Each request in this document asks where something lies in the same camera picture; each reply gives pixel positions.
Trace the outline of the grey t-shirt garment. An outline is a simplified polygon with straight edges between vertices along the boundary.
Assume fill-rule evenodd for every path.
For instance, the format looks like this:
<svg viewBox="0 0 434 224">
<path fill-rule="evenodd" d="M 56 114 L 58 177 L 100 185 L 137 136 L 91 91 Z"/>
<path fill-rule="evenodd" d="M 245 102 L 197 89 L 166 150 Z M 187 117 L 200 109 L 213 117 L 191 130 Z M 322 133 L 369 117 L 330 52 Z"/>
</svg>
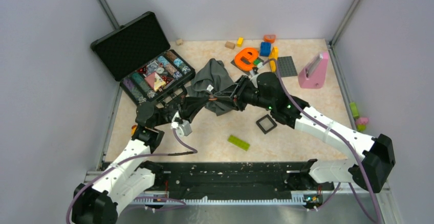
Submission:
<svg viewBox="0 0 434 224">
<path fill-rule="evenodd" d="M 187 92 L 192 97 L 206 97 L 223 91 L 233 85 L 224 63 L 221 60 L 211 58 L 195 77 L 191 80 Z"/>
</svg>

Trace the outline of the black square frame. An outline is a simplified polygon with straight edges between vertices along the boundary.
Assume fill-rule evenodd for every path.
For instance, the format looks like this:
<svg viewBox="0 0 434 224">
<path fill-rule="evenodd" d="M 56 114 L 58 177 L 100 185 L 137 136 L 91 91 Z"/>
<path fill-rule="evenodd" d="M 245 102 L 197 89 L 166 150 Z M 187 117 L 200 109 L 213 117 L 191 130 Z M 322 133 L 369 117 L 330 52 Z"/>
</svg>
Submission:
<svg viewBox="0 0 434 224">
<path fill-rule="evenodd" d="M 258 119 L 256 121 L 256 125 L 265 135 L 277 127 L 276 122 L 272 119 L 270 115 L 265 115 L 262 118 Z"/>
</svg>

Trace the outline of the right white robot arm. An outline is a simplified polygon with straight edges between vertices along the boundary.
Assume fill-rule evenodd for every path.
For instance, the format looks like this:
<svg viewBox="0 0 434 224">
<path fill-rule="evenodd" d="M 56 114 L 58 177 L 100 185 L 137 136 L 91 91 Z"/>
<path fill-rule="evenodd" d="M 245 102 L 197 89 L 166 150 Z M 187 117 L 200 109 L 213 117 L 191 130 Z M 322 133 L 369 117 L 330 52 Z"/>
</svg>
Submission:
<svg viewBox="0 0 434 224">
<path fill-rule="evenodd" d="M 348 157 L 310 160 L 307 171 L 300 175 L 306 189 L 320 183 L 345 182 L 379 193 L 395 166 L 390 137 L 382 133 L 370 136 L 328 118 L 308 102 L 290 95 L 275 73 L 264 72 L 253 78 L 243 75 L 214 97 L 234 110 L 243 111 L 247 105 L 264 108 L 276 122 L 310 134 Z"/>
</svg>

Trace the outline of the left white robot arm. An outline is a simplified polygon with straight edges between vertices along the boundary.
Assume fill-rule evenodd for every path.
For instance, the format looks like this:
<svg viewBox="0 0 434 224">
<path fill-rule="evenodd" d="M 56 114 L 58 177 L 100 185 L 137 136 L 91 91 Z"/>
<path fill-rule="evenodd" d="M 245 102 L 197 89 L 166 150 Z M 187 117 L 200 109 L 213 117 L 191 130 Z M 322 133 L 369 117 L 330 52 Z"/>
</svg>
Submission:
<svg viewBox="0 0 434 224">
<path fill-rule="evenodd" d="M 143 102 L 136 110 L 137 127 L 120 155 L 97 177 L 74 191 L 67 213 L 67 223 L 116 223 L 119 214 L 146 189 L 160 189 L 164 176 L 157 170 L 141 167 L 149 158 L 157 156 L 164 132 L 156 126 L 170 124 L 175 138 L 186 152 L 169 156 L 196 154 L 181 137 L 191 134 L 191 122 L 214 96 L 185 97 L 164 107 Z"/>
</svg>

